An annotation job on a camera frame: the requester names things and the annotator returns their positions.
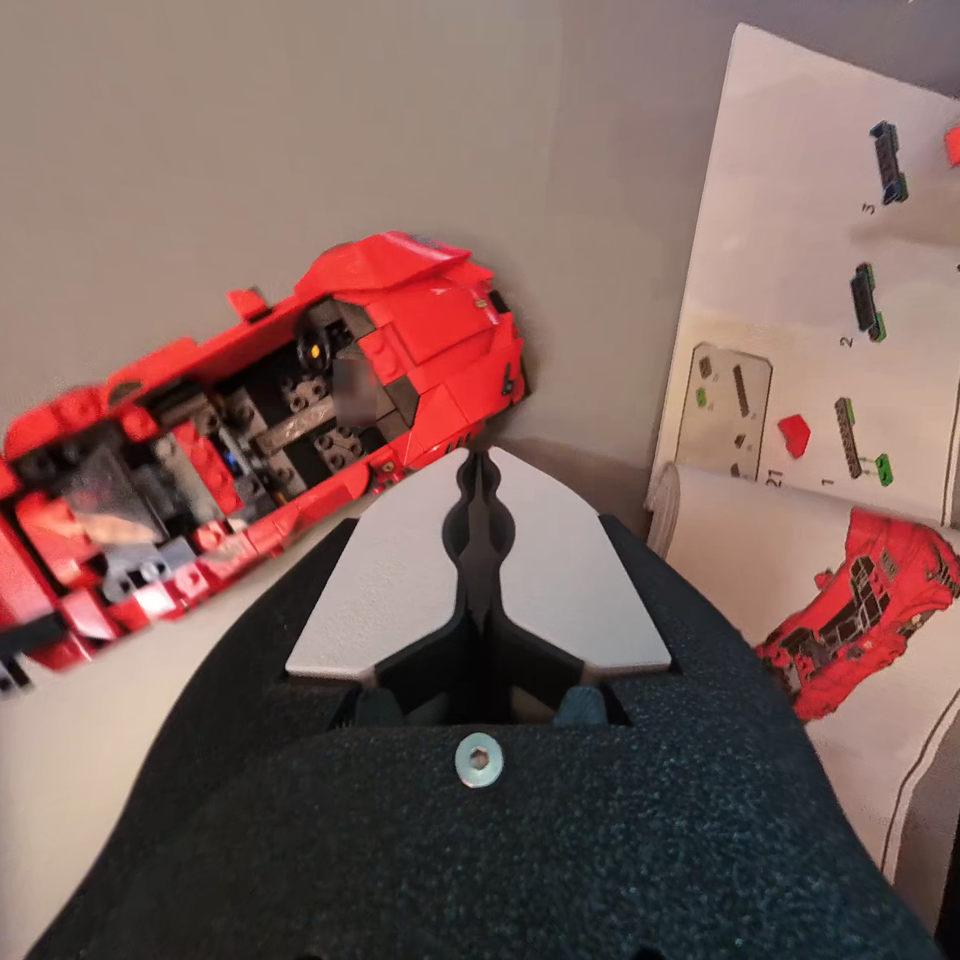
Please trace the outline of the lego instruction booklet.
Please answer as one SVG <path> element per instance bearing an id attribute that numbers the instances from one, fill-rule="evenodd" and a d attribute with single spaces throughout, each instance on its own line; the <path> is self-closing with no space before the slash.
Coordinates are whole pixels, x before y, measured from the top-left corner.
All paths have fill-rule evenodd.
<path id="1" fill-rule="evenodd" d="M 956 120 L 737 27 L 647 500 L 651 546 L 755 649 L 891 882 L 958 715 Z"/>

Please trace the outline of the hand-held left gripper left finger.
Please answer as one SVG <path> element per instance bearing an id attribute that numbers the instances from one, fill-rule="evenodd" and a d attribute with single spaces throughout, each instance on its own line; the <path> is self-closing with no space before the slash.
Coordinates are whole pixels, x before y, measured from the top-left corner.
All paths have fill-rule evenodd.
<path id="1" fill-rule="evenodd" d="M 446 523 L 469 504 L 472 453 L 457 449 L 392 486 L 359 516 L 285 670 L 375 684 L 378 668 L 462 618 L 464 591 Z"/>

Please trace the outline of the red lego car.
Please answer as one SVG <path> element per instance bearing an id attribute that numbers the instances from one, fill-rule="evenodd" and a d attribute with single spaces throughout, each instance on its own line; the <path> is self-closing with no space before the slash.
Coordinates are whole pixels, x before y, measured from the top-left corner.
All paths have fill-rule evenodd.
<path id="1" fill-rule="evenodd" d="M 62 392 L 1 460 L 2 698 L 177 619 L 319 522 L 467 446 L 526 394 L 472 253 L 400 231 L 333 246 L 270 304 Z"/>

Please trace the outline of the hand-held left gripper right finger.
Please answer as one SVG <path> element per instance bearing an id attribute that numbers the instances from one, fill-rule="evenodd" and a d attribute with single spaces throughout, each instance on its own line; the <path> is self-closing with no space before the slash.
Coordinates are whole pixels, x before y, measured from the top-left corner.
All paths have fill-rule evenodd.
<path id="1" fill-rule="evenodd" d="M 479 461 L 493 572 L 486 634 L 510 685 L 663 673 L 671 654 L 600 514 L 500 448 Z"/>

